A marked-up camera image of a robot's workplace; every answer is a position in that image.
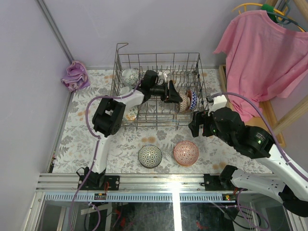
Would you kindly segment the black patterned bowl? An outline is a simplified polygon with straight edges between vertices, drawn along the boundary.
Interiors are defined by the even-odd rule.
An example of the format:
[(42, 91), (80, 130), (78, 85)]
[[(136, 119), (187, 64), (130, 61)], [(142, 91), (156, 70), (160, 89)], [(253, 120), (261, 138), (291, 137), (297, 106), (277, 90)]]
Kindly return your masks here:
[(145, 145), (138, 151), (138, 161), (145, 168), (155, 168), (162, 161), (162, 152), (155, 145)]

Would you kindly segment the pink scale patterned bowl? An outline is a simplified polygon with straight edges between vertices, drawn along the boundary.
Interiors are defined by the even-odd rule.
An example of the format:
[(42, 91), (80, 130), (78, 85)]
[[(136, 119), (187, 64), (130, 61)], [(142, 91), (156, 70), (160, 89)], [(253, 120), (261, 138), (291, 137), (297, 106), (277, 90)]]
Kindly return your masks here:
[(175, 161), (183, 167), (190, 167), (199, 158), (199, 150), (191, 141), (181, 141), (176, 144), (173, 151)]

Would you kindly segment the grey dotted bowl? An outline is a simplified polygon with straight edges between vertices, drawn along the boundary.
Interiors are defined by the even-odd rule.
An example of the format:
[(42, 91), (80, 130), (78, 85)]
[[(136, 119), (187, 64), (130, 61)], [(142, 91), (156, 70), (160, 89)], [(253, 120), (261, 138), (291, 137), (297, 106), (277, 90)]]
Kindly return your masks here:
[(121, 88), (120, 92), (119, 92), (119, 95), (122, 96), (122, 95), (128, 95), (131, 91), (133, 91), (133, 88), (132, 87), (123, 87)]

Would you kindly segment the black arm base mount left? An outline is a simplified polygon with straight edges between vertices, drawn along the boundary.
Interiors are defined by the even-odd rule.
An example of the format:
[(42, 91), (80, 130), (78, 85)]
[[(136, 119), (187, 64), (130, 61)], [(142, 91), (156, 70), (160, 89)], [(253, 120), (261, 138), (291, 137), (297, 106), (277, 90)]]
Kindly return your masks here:
[(79, 176), (78, 187), (84, 182), (81, 190), (90, 191), (118, 191), (120, 185), (120, 176), (106, 175), (105, 170), (102, 173), (94, 173), (89, 167), (81, 167), (76, 171)]

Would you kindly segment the brown lattice patterned bowl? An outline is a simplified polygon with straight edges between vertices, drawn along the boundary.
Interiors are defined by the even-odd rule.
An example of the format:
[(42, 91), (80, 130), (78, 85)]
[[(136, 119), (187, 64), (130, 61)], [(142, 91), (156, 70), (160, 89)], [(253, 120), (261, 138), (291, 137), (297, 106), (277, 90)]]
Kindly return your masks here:
[(177, 104), (177, 111), (178, 111), (178, 113), (184, 113), (188, 110), (188, 108), (190, 106), (190, 102), (189, 102), (190, 99), (183, 92), (180, 92), (179, 95), (182, 98), (182, 102)]

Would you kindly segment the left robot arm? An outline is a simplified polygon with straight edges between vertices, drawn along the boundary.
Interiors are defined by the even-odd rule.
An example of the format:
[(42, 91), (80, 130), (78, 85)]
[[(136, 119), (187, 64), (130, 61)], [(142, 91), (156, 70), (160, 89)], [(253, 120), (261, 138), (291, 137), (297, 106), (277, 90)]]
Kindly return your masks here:
[(147, 102), (157, 96), (164, 103), (180, 103), (182, 98), (177, 92), (174, 81), (163, 80), (159, 75), (147, 70), (143, 78), (129, 92), (120, 96), (97, 96), (90, 100), (86, 107), (85, 121), (90, 134), (97, 139), (92, 161), (84, 169), (85, 179), (89, 185), (100, 190), (105, 186), (106, 159), (111, 137), (120, 129), (124, 113), (134, 106)]

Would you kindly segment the blue zigzag bowl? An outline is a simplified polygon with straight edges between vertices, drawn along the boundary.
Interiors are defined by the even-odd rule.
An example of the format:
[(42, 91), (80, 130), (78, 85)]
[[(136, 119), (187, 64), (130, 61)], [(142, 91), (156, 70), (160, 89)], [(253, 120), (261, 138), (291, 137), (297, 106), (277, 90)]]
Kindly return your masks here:
[(194, 110), (197, 107), (197, 104), (198, 104), (198, 96), (197, 96), (197, 93), (193, 90), (190, 90), (189, 93), (190, 93), (189, 110)]

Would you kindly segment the yellow floral bowl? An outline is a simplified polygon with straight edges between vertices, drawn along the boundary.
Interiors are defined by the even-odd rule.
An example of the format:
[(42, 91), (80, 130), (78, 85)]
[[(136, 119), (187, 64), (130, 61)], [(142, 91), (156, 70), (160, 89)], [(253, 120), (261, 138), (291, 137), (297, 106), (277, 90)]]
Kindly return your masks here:
[(138, 115), (138, 107), (133, 106), (128, 110), (125, 110), (123, 115), (123, 121), (134, 121)]

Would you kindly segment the red diamond patterned bowl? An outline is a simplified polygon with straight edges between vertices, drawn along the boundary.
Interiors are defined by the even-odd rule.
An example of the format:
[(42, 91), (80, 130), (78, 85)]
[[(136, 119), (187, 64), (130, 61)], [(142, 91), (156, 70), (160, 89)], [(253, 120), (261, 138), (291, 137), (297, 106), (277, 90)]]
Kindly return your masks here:
[(192, 98), (192, 91), (191, 90), (186, 90), (186, 96), (189, 98), (189, 100), (191, 101)]

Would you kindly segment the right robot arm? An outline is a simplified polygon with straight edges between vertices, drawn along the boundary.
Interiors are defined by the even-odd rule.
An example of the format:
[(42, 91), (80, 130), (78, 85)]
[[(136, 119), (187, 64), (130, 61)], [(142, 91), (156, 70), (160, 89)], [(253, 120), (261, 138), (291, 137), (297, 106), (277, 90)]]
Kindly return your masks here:
[(225, 190), (233, 187), (261, 193), (281, 203), (290, 212), (308, 216), (308, 182), (284, 160), (274, 138), (263, 128), (245, 125), (237, 112), (228, 107), (214, 112), (195, 111), (188, 127), (193, 137), (198, 137), (203, 126), (203, 136), (216, 136), (238, 153), (270, 169), (278, 180), (270, 180), (227, 165), (219, 176)]

